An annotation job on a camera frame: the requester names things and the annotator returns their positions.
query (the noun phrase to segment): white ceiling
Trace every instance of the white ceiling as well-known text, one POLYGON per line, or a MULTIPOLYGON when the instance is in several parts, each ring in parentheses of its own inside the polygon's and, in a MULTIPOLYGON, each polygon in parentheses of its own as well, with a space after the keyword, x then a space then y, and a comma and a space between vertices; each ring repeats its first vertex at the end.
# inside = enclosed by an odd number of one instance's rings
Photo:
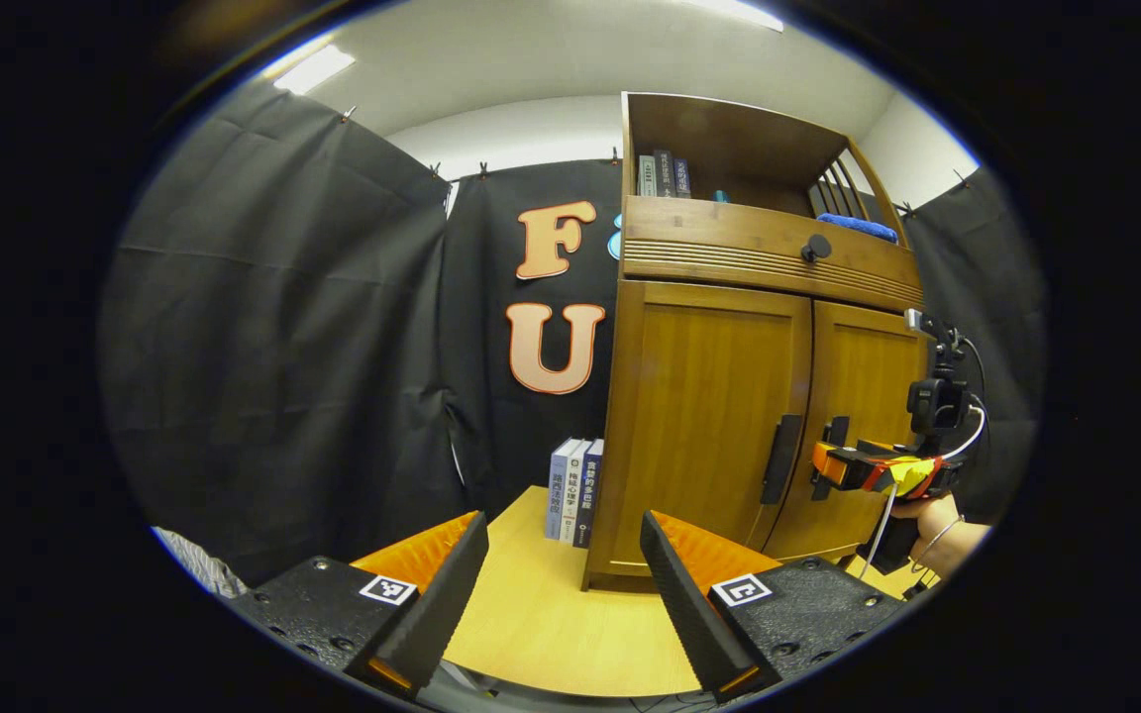
POLYGON ((308 96, 381 136, 492 105, 661 91, 777 110, 861 139, 896 88, 787 26, 680 0, 404 0, 334 31, 356 59, 308 96))

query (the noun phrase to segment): white cable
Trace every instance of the white cable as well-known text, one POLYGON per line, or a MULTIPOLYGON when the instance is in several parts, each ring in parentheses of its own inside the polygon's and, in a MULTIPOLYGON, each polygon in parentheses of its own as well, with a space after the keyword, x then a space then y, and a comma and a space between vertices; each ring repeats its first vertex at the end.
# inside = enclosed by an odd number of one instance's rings
POLYGON ((874 534, 874 544, 869 545, 869 557, 866 557, 866 564, 860 568, 859 580, 866 578, 866 569, 869 568, 869 560, 874 559, 875 552, 879 551, 879 537, 883 536, 883 528, 888 527, 888 515, 891 515, 891 504, 893 500, 897 500, 897 487, 900 486, 898 483, 891 484, 891 493, 888 495, 888 507, 883 510, 883 519, 879 522, 879 532, 874 534))
POLYGON ((952 451, 950 453, 946 453, 946 455, 941 455, 941 461, 947 461, 947 460, 949 460, 949 457, 954 457, 958 453, 963 453, 965 449, 968 449, 968 447, 972 443, 974 443, 974 439, 979 438, 980 434, 984 432, 984 410, 981 407, 979 407, 979 406, 968 406, 968 410, 969 411, 974 411, 974 412, 977 412, 977 414, 980 414, 980 426, 979 426, 979 428, 974 429, 974 434, 971 434, 971 437, 962 446, 957 446, 955 451, 952 451))

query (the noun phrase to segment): wooden cabinet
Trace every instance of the wooden cabinet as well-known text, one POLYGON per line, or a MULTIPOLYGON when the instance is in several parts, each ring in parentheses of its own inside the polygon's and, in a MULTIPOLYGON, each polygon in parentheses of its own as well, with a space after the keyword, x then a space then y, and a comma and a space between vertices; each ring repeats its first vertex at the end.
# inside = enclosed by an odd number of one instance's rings
POLYGON ((783 414, 807 405, 811 303, 748 289, 623 281, 602 475, 597 568, 647 574, 647 509, 745 543, 783 414))
POLYGON ((812 444, 833 416, 850 418, 848 444, 914 443, 907 388, 928 368, 925 340, 905 329, 923 293, 890 198, 855 141, 793 116, 624 94, 624 125, 610 403, 583 586, 649 581, 639 538, 652 509, 778 560, 851 553, 887 496, 812 501, 812 444), (693 198, 637 195, 637 156, 658 148, 687 160, 693 198), (896 244, 815 219, 866 217, 844 159, 896 244), (715 189, 734 203, 705 200, 715 189), (809 260, 815 236, 830 256, 809 260), (762 504, 786 414, 801 437, 783 495, 762 504))

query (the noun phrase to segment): drawer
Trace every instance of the drawer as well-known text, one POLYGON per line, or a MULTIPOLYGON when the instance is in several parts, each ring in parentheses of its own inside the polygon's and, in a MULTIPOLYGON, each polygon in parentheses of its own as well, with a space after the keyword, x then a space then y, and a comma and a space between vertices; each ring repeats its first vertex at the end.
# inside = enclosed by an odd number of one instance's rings
POLYGON ((874 236, 804 216, 696 198, 624 197, 621 275, 774 289, 864 303, 922 308, 914 253, 874 236), (807 262, 811 235, 830 256, 807 262))

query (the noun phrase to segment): book spine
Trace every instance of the book spine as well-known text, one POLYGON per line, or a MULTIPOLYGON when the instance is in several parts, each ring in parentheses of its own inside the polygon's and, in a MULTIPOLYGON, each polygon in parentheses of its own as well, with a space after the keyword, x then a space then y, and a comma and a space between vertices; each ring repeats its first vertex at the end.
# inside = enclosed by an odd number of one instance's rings
POLYGON ((657 181, 654 179, 654 157, 640 157, 640 191, 638 195, 657 195, 657 181))
POLYGON ((549 511, 544 515, 544 537, 561 538, 563 486, 567 475, 567 457, 553 455, 549 461, 549 511))
POLYGON ((657 195, 675 198, 675 172, 672 168, 671 151, 654 151, 654 177, 657 179, 657 195))
POLYGON ((567 464, 566 497, 561 500, 561 542, 574 542, 574 516, 580 509, 580 475, 583 473, 583 452, 578 449, 572 453, 567 464))
POLYGON ((580 513, 575 517, 574 545, 589 546, 592 537, 592 520, 597 513, 597 492, 601 491, 598 483, 601 478, 601 454, 589 453, 583 456, 583 483, 580 487, 580 513))
POLYGON ((694 194, 689 191, 689 163, 685 159, 675 159, 672 165, 675 167, 675 197, 691 198, 694 194))

